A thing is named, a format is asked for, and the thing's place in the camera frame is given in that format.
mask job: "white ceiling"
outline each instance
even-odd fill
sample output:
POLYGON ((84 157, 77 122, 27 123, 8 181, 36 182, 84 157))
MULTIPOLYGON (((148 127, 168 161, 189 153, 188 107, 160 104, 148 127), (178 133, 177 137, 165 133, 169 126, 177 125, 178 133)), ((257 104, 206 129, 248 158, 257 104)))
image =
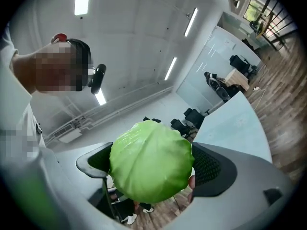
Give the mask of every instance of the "white ceiling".
MULTIPOLYGON (((169 65, 173 57, 184 60, 206 11, 199 10, 188 37, 183 35, 189 22, 185 14, 210 2, 90 0, 88 13, 81 19, 74 16, 74 0, 28 0, 11 20, 10 30, 20 54, 48 44, 59 32, 88 43, 94 64, 107 66, 102 90, 108 103, 101 114, 107 115, 172 86, 180 69, 175 65, 169 80, 164 81, 169 65)), ((87 88, 61 97, 35 93, 31 106, 48 135, 99 104, 87 88)))

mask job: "wooden floor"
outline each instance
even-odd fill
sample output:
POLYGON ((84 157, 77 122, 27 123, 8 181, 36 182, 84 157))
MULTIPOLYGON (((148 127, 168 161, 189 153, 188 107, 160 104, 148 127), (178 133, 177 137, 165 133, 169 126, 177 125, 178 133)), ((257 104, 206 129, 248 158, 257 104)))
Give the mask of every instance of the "wooden floor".
POLYGON ((260 50, 266 65, 245 96, 257 107, 273 164, 297 183, 307 162, 307 57, 297 34, 286 45, 278 52, 269 47, 260 50), (253 91, 254 87, 262 91, 253 91))

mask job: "cabbage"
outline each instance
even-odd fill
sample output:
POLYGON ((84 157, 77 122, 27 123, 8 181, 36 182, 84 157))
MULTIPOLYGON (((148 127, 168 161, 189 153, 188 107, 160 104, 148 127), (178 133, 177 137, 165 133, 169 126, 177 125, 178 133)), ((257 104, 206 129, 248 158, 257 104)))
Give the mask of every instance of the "cabbage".
POLYGON ((191 144, 178 131, 147 120, 114 142, 110 175, 126 197, 152 204, 188 186, 193 162, 191 144))

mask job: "sneaker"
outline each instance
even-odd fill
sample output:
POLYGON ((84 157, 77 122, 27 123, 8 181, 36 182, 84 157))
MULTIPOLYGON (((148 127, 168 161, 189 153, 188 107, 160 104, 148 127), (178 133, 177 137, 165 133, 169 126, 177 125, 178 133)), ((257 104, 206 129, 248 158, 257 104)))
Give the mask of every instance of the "sneaker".
POLYGON ((144 213, 152 213, 154 211, 154 208, 150 208, 150 210, 143 209, 144 213))
POLYGON ((128 216, 127 224, 131 225, 132 223, 134 223, 137 216, 138 216, 137 214, 133 214, 132 216, 128 216))

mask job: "shoe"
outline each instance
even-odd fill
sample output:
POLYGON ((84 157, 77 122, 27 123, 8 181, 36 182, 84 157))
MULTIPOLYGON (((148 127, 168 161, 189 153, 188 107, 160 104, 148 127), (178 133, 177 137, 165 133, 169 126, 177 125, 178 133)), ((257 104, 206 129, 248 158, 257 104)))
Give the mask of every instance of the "shoe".
POLYGON ((150 208, 150 210, 143 209, 144 213, 152 213, 154 211, 154 208, 150 208))
POLYGON ((128 222, 127 222, 127 224, 128 225, 131 225, 132 223, 134 223, 135 222, 135 219, 137 218, 137 214, 133 214, 132 216, 128 216, 128 222))

